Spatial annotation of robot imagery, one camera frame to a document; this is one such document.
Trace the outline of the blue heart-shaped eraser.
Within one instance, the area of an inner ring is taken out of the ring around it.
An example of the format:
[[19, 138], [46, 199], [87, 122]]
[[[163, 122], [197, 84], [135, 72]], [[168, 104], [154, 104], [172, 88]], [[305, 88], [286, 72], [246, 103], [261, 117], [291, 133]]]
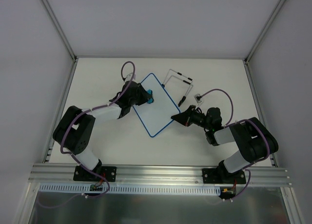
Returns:
[[148, 93], [147, 103], [151, 104], [154, 102], [153, 91], [151, 89], [149, 89], [149, 90], [147, 90], [147, 93]]

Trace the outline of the blue-framed whiteboard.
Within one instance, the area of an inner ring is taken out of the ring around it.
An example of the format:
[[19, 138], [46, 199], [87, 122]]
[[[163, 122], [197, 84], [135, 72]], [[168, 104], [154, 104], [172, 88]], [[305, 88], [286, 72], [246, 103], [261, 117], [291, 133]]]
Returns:
[[148, 74], [141, 85], [145, 90], [152, 90], [154, 102], [135, 105], [133, 109], [148, 135], [154, 138], [173, 122], [171, 116], [179, 114], [180, 109], [154, 73]]

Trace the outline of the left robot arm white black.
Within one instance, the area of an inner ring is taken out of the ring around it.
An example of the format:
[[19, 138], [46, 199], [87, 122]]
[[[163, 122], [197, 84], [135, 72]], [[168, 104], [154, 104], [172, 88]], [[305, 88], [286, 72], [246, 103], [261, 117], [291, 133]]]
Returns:
[[84, 170], [88, 179], [103, 178], [102, 162], [88, 148], [93, 128], [97, 122], [118, 120], [126, 116], [133, 106], [154, 102], [153, 91], [140, 83], [126, 81], [122, 90], [103, 106], [82, 110], [70, 106], [53, 132], [53, 140], [59, 143], [62, 153], [65, 148]]

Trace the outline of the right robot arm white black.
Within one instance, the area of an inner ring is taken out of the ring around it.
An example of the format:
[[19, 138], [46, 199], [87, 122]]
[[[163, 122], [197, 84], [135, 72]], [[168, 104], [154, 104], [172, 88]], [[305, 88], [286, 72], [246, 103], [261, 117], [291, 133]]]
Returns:
[[171, 116], [171, 119], [185, 127], [195, 124], [203, 128], [210, 145], [236, 143], [238, 150], [233, 155], [203, 175], [205, 183], [231, 183], [242, 170], [267, 159], [279, 149], [275, 137], [256, 117], [222, 126], [219, 108], [211, 107], [204, 114], [190, 105], [186, 111]]

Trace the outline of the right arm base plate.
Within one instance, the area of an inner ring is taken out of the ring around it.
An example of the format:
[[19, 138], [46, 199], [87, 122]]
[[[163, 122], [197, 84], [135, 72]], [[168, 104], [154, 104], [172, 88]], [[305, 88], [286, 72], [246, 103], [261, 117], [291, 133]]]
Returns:
[[235, 173], [219, 172], [216, 168], [203, 168], [202, 179], [204, 184], [245, 184], [246, 177], [242, 170]]

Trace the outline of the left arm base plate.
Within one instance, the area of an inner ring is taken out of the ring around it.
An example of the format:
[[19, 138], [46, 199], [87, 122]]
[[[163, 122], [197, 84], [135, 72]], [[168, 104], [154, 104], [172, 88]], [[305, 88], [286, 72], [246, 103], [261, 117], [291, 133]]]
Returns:
[[115, 182], [117, 167], [115, 166], [98, 166], [95, 171], [88, 171], [81, 166], [76, 166], [73, 180], [78, 182], [99, 182], [105, 178], [108, 182]]

